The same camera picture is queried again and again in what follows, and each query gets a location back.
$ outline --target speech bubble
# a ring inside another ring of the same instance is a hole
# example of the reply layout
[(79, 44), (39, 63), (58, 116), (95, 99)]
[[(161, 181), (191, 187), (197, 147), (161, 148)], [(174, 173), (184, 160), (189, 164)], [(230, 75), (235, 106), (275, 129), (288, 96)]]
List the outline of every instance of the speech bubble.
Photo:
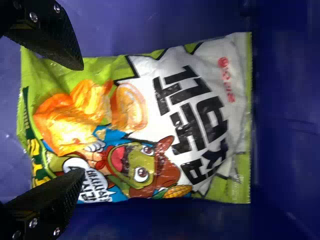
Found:
[(115, 191), (108, 191), (108, 181), (98, 170), (79, 157), (69, 158), (64, 162), (62, 169), (65, 173), (74, 169), (84, 169), (85, 179), (83, 181), (79, 200), (84, 203), (112, 202), (112, 194)]

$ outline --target green snack bag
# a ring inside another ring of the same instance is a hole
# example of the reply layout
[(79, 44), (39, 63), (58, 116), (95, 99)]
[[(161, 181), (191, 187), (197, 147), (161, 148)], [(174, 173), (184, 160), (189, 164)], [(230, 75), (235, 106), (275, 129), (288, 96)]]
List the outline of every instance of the green snack bag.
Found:
[(250, 202), (250, 33), (83, 61), (72, 71), (21, 48), (32, 187), (83, 168), (79, 203)]

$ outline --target blue plastic surface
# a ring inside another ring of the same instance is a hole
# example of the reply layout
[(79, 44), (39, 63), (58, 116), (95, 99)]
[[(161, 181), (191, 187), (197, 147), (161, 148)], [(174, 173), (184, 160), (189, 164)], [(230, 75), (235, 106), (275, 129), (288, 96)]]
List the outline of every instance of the blue plastic surface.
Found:
[[(60, 0), (84, 57), (253, 31), (252, 204), (131, 199), (78, 206), (60, 239), (320, 239), (320, 2)], [(20, 47), (0, 39), (0, 201), (30, 186), (16, 138)]]

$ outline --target cartoon hand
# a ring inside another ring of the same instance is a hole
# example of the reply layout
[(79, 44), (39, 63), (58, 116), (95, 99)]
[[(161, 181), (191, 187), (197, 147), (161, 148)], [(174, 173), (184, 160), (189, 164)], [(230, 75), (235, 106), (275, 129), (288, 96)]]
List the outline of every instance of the cartoon hand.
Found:
[(84, 148), (84, 150), (86, 150), (87, 152), (98, 152), (101, 153), (104, 150), (104, 147), (106, 146), (106, 144), (103, 141), (95, 141), (92, 144), (89, 144), (88, 146), (86, 146)]

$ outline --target red tongue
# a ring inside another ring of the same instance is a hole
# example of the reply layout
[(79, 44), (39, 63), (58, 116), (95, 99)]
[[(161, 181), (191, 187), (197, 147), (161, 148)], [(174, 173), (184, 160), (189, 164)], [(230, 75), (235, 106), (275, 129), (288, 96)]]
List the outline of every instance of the red tongue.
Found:
[(121, 159), (125, 155), (125, 150), (126, 150), (126, 148), (124, 146), (118, 147), (113, 151), (112, 156), (111, 156), (112, 165), (115, 167), (115, 169), (118, 172), (121, 172), (122, 167), (123, 167), (123, 163), (122, 163)]

